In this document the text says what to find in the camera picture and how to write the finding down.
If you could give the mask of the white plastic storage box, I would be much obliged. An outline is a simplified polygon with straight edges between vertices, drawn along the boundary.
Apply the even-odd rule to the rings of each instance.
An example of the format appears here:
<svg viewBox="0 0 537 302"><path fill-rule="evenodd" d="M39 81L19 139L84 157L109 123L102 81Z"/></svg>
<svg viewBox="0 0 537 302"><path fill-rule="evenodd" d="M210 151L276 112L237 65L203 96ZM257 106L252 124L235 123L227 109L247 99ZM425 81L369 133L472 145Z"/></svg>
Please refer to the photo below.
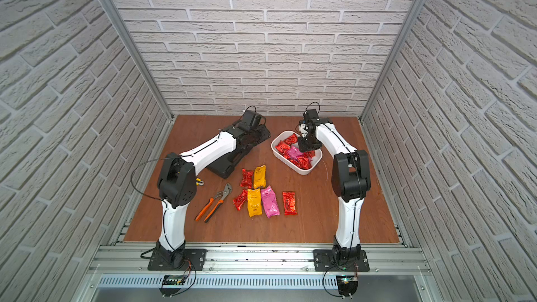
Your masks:
<svg viewBox="0 0 537 302"><path fill-rule="evenodd" d="M277 157L281 162L288 165L289 168L296 171L298 174L305 176L308 175L314 167L317 166L319 161L322 159L322 150L315 150L315 157L312 161L312 168L308 170L302 170L296 165L296 161L289 159L286 156L286 152L290 149L291 146L295 146L299 149L297 139L300 135L297 135L294 131L284 131L279 136L277 136L271 143L271 149L275 157Z"/></svg>

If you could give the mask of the yellow foil tea bag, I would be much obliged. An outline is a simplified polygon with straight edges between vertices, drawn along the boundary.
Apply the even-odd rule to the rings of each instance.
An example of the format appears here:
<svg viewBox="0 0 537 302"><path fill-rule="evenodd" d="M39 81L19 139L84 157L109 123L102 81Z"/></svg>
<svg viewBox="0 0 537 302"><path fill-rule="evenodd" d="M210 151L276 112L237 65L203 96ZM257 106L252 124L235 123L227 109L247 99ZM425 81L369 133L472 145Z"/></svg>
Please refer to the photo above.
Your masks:
<svg viewBox="0 0 537 302"><path fill-rule="evenodd" d="M248 190L248 215L250 218L262 214L262 196L260 189Z"/></svg>

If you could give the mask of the pink foil tea bag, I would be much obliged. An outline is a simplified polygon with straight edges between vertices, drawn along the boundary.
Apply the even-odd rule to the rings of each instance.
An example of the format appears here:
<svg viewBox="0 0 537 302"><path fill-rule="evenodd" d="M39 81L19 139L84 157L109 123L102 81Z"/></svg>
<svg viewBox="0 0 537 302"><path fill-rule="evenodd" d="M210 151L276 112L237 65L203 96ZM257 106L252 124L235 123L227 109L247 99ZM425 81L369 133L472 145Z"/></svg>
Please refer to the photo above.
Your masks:
<svg viewBox="0 0 537 302"><path fill-rule="evenodd" d="M280 215L277 197L272 187L268 186L261 190L262 206L267 218Z"/></svg>

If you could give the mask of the red foil tea bag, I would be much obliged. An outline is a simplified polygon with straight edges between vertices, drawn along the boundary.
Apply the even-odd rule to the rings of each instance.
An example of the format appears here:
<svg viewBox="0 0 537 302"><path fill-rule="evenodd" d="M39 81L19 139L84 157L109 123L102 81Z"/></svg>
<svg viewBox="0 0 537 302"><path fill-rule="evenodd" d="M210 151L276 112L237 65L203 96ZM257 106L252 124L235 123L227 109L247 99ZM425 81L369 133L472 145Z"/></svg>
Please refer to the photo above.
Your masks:
<svg viewBox="0 0 537 302"><path fill-rule="evenodd" d="M237 211L240 211L243 205L247 202L248 199L248 190L243 189L242 192L233 199L234 207Z"/></svg>

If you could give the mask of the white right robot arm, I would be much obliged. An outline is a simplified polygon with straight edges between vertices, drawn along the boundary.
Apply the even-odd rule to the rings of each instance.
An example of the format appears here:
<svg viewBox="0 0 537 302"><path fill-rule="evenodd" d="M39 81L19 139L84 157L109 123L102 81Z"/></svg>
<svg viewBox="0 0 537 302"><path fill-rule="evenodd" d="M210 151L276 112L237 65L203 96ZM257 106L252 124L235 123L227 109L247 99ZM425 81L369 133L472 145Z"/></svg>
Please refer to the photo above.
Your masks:
<svg viewBox="0 0 537 302"><path fill-rule="evenodd" d="M371 189L369 155L352 146L334 123L308 108L299 122L299 150L310 152L322 147L333 157L331 186L338 197L338 227L334 236L332 262L342 266L359 259L359 222L366 193Z"/></svg>

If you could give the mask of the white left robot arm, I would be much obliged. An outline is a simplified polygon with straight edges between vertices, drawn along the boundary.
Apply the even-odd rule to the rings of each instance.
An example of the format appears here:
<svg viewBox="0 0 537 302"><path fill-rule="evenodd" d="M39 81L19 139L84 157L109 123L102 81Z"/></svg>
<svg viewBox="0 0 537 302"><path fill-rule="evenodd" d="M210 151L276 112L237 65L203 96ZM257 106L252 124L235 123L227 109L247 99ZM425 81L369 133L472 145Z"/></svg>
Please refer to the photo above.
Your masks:
<svg viewBox="0 0 537 302"><path fill-rule="evenodd" d="M183 256L187 207L197 193L197 176L208 169L228 178L239 162L270 137L266 118L248 108L243 115L207 142L164 159L157 188L162 202L162 231L156 251L172 263Z"/></svg>

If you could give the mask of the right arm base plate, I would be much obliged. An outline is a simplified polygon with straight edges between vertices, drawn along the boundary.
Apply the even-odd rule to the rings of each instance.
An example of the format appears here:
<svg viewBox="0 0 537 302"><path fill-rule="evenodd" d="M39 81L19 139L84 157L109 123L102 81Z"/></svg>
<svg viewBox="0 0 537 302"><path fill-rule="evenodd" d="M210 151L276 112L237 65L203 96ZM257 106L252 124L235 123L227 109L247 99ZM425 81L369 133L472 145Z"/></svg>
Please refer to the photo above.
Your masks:
<svg viewBox="0 0 537 302"><path fill-rule="evenodd" d="M317 272L344 271L367 273L370 271L369 260L365 250L360 247L351 250L336 251L317 249L313 250L313 264Z"/></svg>

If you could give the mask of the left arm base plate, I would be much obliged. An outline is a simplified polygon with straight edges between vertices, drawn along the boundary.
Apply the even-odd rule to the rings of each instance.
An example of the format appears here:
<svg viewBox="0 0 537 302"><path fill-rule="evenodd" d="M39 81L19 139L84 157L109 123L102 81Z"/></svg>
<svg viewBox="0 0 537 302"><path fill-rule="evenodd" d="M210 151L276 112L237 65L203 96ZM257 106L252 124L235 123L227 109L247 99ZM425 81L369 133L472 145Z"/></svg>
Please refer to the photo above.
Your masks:
<svg viewBox="0 0 537 302"><path fill-rule="evenodd" d="M191 270L202 271L206 259L207 249L187 248L169 252L165 249L154 250L148 271L184 271L191 265Z"/></svg>

